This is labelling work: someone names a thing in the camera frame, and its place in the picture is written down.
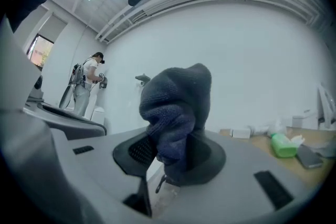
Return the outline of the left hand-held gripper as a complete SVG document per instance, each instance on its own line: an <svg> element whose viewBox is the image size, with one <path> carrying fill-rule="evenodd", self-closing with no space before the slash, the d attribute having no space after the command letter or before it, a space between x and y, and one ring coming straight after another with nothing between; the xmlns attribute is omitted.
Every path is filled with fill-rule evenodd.
<svg viewBox="0 0 336 224"><path fill-rule="evenodd" d="M106 128L84 117L77 116L71 110L60 109L44 103L42 92L43 77L39 76L25 103L25 112L35 112L50 128L61 130L67 139L83 139L106 136Z"/></svg>

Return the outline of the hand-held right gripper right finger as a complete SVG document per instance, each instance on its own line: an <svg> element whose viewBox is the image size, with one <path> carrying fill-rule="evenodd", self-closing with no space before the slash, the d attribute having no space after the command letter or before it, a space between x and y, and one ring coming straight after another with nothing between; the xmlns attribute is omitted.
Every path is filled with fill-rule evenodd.
<svg viewBox="0 0 336 224"><path fill-rule="evenodd" d="M158 221L164 224L237 224L257 223L272 216L295 214L309 200L314 189L278 160L249 142L206 131L226 153L226 163L209 183L182 187L162 211ZM254 174L270 171L290 192L293 201L275 212Z"/></svg>

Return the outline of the dark blue cloth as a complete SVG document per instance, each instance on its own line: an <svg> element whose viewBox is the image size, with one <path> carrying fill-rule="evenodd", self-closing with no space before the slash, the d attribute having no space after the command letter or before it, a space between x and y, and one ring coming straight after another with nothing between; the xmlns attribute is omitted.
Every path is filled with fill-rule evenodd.
<svg viewBox="0 0 336 224"><path fill-rule="evenodd" d="M197 63L167 68L152 78L141 93L139 112L148 121L146 133L155 144L157 160L170 183L179 185L187 168L187 138L205 128L211 99L212 75Z"/></svg>

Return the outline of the window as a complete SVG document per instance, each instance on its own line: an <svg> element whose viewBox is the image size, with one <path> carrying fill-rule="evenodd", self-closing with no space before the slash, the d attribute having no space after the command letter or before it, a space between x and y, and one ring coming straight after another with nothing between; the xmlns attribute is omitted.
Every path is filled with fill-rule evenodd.
<svg viewBox="0 0 336 224"><path fill-rule="evenodd" d="M27 49L27 58L42 71L53 45L54 42L37 34Z"/></svg>

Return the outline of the black phone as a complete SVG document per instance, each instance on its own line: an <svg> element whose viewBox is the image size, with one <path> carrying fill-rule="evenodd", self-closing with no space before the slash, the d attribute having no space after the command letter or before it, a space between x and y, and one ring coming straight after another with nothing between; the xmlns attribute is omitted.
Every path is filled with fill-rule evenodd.
<svg viewBox="0 0 336 224"><path fill-rule="evenodd" d="M298 147L296 158L305 169L318 168L323 165L323 160L305 145Z"/></svg>

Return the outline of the grey wall-mounted holder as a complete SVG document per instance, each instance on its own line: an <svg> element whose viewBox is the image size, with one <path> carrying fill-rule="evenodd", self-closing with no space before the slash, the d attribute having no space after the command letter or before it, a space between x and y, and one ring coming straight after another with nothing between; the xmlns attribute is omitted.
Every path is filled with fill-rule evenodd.
<svg viewBox="0 0 336 224"><path fill-rule="evenodd" d="M135 76L135 79L139 80L141 87L144 87L151 80L146 74Z"/></svg>

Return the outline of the white crumpled tissue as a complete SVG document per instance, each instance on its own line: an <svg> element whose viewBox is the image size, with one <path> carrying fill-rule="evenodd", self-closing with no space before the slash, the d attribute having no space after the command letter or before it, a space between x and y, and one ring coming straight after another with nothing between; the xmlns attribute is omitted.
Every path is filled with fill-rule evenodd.
<svg viewBox="0 0 336 224"><path fill-rule="evenodd" d="M299 147L305 142L305 138L302 135L296 135L290 139L291 143L293 143L296 147Z"/></svg>

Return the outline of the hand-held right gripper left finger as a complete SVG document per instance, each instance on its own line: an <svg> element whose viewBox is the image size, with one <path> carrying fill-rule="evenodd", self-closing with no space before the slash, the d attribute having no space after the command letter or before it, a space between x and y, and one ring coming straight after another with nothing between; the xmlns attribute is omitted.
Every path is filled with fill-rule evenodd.
<svg viewBox="0 0 336 224"><path fill-rule="evenodd" d="M84 224L151 223L151 218L123 204L137 192L140 179L126 175L112 157L117 145L143 131L69 141L63 131L51 129L64 175L82 202Z"/></svg>

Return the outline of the small white box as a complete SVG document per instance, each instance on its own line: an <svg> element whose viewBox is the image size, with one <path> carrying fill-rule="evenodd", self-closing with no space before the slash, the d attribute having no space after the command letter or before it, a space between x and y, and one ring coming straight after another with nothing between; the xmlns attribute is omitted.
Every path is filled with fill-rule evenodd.
<svg viewBox="0 0 336 224"><path fill-rule="evenodd" d="M232 138L238 138L238 139L249 139L251 135L251 129L246 128L246 129L231 129L229 132L229 135Z"/></svg>

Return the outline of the grey cloth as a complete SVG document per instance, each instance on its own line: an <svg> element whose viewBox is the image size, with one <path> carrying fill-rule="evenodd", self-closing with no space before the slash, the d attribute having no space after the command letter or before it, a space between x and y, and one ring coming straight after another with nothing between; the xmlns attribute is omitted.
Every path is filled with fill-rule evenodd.
<svg viewBox="0 0 336 224"><path fill-rule="evenodd" d="M313 152L323 158L330 158L329 142L309 146Z"/></svg>

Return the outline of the white open-lid toilet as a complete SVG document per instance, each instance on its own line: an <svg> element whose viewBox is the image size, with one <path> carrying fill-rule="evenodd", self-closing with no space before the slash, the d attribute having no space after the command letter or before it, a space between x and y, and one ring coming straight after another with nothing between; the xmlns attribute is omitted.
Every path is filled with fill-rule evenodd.
<svg viewBox="0 0 336 224"><path fill-rule="evenodd" d="M93 109L91 121L98 123L100 125L104 125L104 118L105 118L105 110L100 106L96 106Z"/></svg>

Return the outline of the green plastic bottle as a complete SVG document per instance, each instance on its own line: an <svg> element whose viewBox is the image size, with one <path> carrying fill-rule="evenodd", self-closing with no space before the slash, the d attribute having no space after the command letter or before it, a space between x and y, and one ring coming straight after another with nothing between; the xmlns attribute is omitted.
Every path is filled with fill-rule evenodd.
<svg viewBox="0 0 336 224"><path fill-rule="evenodd" d="M282 133L271 135L271 147L279 158L292 158L297 154L297 145Z"/></svg>

